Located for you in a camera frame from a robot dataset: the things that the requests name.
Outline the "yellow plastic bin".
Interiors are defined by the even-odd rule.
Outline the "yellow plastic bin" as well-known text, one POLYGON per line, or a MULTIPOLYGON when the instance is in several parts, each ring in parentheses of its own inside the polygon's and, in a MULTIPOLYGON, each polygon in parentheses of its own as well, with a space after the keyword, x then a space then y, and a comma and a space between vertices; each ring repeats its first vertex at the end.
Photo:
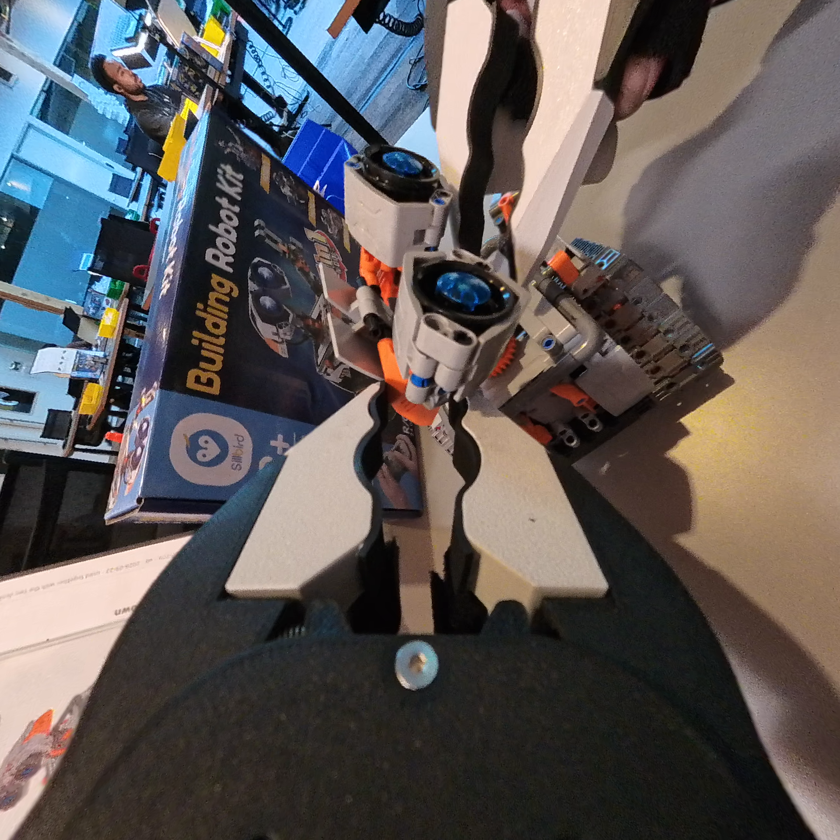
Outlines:
POLYGON ((175 180, 186 142, 197 126, 197 122, 196 113, 189 109, 173 119, 163 144, 163 155, 157 171, 157 175, 163 181, 175 180))

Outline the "blue robot kit box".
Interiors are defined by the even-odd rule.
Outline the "blue robot kit box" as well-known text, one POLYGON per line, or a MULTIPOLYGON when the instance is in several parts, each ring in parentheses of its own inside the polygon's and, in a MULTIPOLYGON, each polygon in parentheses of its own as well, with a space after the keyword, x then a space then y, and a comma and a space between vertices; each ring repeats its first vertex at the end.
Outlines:
POLYGON ((104 515, 200 522, 372 379, 333 348, 360 247, 340 211, 217 107, 187 141, 104 515))

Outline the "person's right hand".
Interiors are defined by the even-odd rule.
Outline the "person's right hand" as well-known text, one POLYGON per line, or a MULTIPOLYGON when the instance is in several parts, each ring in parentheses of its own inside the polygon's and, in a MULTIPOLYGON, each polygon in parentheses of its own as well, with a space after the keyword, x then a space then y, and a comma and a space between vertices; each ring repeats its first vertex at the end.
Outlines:
POLYGON ((695 65, 713 1, 642 1, 609 69, 603 88, 613 122, 635 114, 647 100, 678 89, 695 65))

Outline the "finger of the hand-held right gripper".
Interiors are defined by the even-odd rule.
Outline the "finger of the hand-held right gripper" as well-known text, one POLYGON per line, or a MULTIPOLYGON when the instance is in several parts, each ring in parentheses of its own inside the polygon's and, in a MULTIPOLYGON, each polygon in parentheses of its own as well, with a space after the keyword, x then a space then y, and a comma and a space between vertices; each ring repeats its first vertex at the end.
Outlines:
POLYGON ((469 213, 488 217, 489 195, 499 189, 494 159, 497 113, 490 113, 482 133, 469 128, 471 105, 490 110, 488 98, 476 89, 490 53, 497 15, 497 2, 427 2, 427 79, 439 168, 446 183, 458 192, 461 217, 469 213), (477 199, 468 205, 463 180, 473 140, 478 142, 490 169, 485 183, 478 186, 477 199))
POLYGON ((513 260, 524 283, 552 244, 613 120, 599 88, 619 47, 619 3, 506 2, 527 36, 537 91, 527 121, 506 122, 513 260))

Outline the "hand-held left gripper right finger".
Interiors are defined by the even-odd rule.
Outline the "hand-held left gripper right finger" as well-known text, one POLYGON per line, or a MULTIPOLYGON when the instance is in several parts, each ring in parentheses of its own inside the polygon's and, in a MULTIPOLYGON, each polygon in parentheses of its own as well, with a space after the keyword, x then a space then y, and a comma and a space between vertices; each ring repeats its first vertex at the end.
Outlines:
POLYGON ((451 402, 453 463, 464 481, 448 584, 483 606, 600 598, 608 584, 546 448, 485 398, 451 402))

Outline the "grey orange tracked toy robot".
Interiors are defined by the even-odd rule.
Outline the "grey orange tracked toy robot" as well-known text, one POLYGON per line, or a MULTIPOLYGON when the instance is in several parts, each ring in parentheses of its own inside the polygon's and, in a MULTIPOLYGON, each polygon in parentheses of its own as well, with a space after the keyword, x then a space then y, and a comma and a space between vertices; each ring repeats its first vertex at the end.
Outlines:
POLYGON ((558 240, 528 292, 481 390, 538 443, 571 461, 722 366, 717 345, 614 248, 558 240))

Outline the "grey orange toy robot arm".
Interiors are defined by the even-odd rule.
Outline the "grey orange toy robot arm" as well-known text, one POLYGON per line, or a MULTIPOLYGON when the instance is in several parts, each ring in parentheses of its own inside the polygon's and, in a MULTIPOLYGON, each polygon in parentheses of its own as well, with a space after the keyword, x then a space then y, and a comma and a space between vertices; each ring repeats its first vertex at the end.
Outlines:
POLYGON ((409 406, 470 399, 497 368, 529 294, 461 249, 406 253, 392 321, 409 406))
POLYGON ((343 172, 344 220, 371 256, 396 268, 406 253, 440 245, 453 194, 436 164, 378 144, 349 158, 343 172))

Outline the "black metal beam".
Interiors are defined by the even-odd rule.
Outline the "black metal beam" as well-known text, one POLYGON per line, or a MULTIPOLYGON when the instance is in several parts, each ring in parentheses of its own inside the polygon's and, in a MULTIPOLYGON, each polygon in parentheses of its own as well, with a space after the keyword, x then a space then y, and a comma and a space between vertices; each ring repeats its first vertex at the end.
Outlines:
POLYGON ((367 144, 387 144, 386 138, 356 110, 351 102, 346 99, 331 81, 280 31, 273 20, 256 2, 227 1, 227 4, 367 144))

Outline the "blue plastic bin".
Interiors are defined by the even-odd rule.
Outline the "blue plastic bin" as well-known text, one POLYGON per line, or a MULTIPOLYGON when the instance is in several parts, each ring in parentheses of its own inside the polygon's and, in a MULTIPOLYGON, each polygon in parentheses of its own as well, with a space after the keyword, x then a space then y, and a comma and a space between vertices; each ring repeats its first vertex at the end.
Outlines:
POLYGON ((306 119, 282 162, 310 188, 343 212, 344 164, 357 150, 344 138, 306 119))

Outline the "white instruction booklet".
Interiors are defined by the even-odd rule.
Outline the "white instruction booklet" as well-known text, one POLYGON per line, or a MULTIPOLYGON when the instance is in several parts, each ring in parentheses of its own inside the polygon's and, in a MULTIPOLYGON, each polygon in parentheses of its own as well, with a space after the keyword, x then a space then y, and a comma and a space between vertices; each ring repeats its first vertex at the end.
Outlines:
POLYGON ((2 838, 14 835, 55 775, 123 626, 191 537, 2 579, 2 838))

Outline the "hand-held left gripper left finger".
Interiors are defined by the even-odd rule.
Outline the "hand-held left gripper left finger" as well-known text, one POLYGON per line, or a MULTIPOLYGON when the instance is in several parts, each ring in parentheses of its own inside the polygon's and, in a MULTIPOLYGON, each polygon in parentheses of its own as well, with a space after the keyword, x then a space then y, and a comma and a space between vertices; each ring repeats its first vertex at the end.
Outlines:
POLYGON ((384 389, 365 389, 287 452, 226 582, 239 598, 352 603, 382 534, 384 389))

